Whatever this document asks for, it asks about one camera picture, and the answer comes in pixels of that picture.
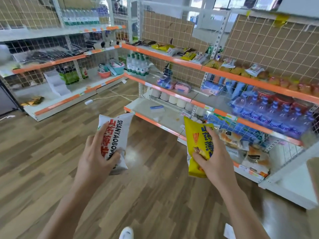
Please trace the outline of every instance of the person's left hand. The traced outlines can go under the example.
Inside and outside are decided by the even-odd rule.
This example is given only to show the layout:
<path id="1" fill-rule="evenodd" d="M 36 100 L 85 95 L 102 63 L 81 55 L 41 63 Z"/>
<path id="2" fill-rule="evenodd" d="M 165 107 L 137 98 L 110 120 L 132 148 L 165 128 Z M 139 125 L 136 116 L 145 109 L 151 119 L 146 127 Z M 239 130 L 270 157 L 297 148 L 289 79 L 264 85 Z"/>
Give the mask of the person's left hand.
<path id="1" fill-rule="evenodd" d="M 94 136 L 88 136 L 78 163 L 78 170 L 71 188 L 72 191 L 84 191 L 85 193 L 90 191 L 94 193 L 118 163 L 120 159 L 119 152 L 115 152 L 109 160 L 106 160 L 101 155 L 101 144 L 108 125 L 109 122 L 105 123 Z"/>

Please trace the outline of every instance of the hand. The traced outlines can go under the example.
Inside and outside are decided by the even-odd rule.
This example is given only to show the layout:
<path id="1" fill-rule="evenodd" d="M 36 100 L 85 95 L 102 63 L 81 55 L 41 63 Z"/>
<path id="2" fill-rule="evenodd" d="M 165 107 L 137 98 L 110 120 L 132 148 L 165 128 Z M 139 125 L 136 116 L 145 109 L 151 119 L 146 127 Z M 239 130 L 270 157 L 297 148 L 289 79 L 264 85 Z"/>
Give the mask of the hand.
<path id="1" fill-rule="evenodd" d="M 233 161 L 230 158 L 225 144 L 211 128 L 206 127 L 212 137 L 214 152 L 209 160 L 205 160 L 197 152 L 193 152 L 194 160 L 205 171 L 207 178 L 221 192 L 221 190 L 231 190 L 236 187 L 237 180 L 235 177 Z"/>
<path id="2" fill-rule="evenodd" d="M 78 163 L 78 171 L 74 178 L 72 191 L 94 193 L 118 163 L 119 152 L 115 152 L 109 160 L 105 160 L 101 155 L 101 144 L 108 125 L 109 122 L 105 123 L 94 136 L 88 136 Z"/>

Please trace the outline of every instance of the pink package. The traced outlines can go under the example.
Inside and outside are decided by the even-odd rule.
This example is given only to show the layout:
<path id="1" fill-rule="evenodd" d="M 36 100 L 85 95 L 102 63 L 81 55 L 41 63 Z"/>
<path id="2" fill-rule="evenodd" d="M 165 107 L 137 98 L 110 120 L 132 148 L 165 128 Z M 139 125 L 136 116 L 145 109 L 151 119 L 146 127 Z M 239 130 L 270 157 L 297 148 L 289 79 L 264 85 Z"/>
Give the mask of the pink package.
<path id="1" fill-rule="evenodd" d="M 180 90 L 180 91 L 185 92 L 185 93 L 189 93 L 192 88 L 189 84 L 177 82 L 175 85 L 175 89 Z"/>

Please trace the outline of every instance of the white snack bag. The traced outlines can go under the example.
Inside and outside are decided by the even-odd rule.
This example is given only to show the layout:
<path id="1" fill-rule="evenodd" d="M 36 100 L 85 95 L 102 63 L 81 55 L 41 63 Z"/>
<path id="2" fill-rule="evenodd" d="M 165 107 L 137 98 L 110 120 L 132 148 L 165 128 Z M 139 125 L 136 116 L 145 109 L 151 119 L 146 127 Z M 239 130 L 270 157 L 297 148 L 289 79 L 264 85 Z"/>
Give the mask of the white snack bag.
<path id="1" fill-rule="evenodd" d="M 106 160 L 109 160 L 115 151 L 121 151 L 121 158 L 118 164 L 110 172 L 110 175 L 120 174 L 124 170 L 128 169 L 125 164 L 124 155 L 127 145 L 127 137 L 129 135 L 129 128 L 133 116 L 133 113 L 122 114 L 115 118 L 110 118 L 103 115 L 99 116 L 98 129 L 100 129 L 104 123 L 110 122 L 103 136 L 103 141 L 101 144 L 102 156 Z"/>

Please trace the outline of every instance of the forearm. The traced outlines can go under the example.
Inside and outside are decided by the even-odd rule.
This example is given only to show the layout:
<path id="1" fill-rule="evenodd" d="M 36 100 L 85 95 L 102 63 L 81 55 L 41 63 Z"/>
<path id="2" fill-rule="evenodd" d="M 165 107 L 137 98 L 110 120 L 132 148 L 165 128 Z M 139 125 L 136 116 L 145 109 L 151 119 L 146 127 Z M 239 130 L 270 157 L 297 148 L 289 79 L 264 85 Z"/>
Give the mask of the forearm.
<path id="1" fill-rule="evenodd" d="M 246 194 L 238 185 L 222 191 L 221 196 L 228 209 L 236 239 L 270 239 Z"/>
<path id="2" fill-rule="evenodd" d="M 38 239 L 72 239 L 92 192 L 70 190 L 60 201 Z"/>

